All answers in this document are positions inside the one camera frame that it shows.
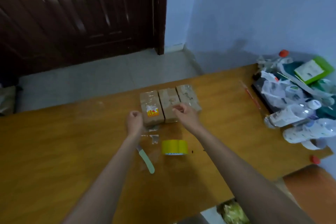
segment wooden table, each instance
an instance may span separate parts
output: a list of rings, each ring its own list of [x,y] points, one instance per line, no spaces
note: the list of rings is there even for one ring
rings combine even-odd
[[[239,80],[251,84],[255,65],[169,82],[73,104],[2,117],[0,223],[59,223],[126,137],[125,116],[140,109],[139,94],[191,84],[203,124],[266,178],[309,165],[329,148],[310,151],[266,128]],[[184,139],[186,156],[163,156],[160,143],[141,137],[155,166],[149,174],[134,150],[113,223],[173,223],[233,197],[200,143],[179,123],[162,124],[160,141]]]

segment door frame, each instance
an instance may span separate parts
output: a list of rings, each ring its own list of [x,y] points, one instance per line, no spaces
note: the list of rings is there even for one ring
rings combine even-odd
[[[158,55],[165,52],[166,12],[167,0],[153,0],[153,41]]]

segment brown box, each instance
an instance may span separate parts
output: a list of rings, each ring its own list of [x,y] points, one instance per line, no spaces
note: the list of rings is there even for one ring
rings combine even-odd
[[[157,90],[141,93],[140,103],[144,126],[153,126],[165,121]]]
[[[198,103],[198,98],[193,88],[189,84],[176,86],[176,90],[180,101],[186,105],[190,105],[196,111],[202,110],[200,104]]]
[[[165,115],[165,122],[176,122],[177,118],[173,113],[173,106],[180,103],[179,96],[175,89],[159,90],[159,97]]]

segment knife handle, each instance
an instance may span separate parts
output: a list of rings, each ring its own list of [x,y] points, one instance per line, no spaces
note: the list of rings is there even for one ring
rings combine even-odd
[[[145,151],[142,149],[141,151],[139,151],[139,155],[141,156],[141,158],[145,161],[148,170],[151,174],[153,174],[155,172],[155,168],[151,162],[151,160],[148,158],[147,154],[145,153]]]

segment white bottle cap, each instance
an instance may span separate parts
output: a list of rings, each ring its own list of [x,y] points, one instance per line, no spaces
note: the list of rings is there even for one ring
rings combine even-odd
[[[321,105],[321,103],[320,103],[319,101],[313,99],[313,100],[311,100],[311,101],[309,101],[309,102],[307,103],[307,106],[308,106],[310,109],[317,110],[317,109],[319,109],[322,105]]]

